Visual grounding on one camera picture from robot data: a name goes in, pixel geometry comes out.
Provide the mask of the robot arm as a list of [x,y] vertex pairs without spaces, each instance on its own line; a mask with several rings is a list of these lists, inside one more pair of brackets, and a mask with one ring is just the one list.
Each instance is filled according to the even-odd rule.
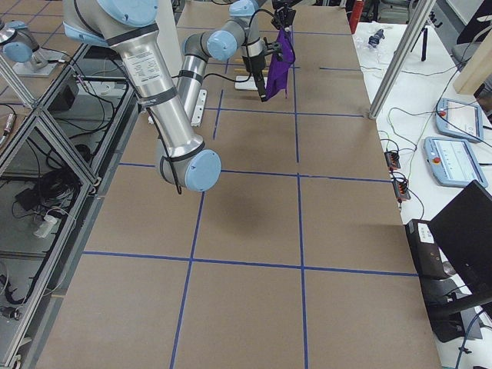
[[273,12],[263,9],[265,1],[236,1],[229,5],[231,17],[251,19],[259,12],[267,12],[271,16],[271,24],[277,29],[290,28],[294,23],[296,10],[293,9],[300,1],[271,1]]
[[263,70],[269,51],[256,19],[263,3],[236,1],[221,28],[188,37],[177,78],[172,78],[158,46],[156,1],[64,1],[62,5],[69,38],[119,54],[139,104],[158,131],[157,169],[163,179],[178,190],[203,192],[213,187],[221,173],[221,159],[195,133],[191,116],[209,59],[224,61],[237,51],[260,99],[266,101]]

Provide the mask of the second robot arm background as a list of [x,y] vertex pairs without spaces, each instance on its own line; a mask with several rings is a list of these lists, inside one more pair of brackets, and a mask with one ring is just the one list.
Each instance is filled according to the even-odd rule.
[[40,46],[21,21],[1,21],[1,53],[15,63],[17,75],[26,77],[48,77],[58,64],[65,62],[62,52]]

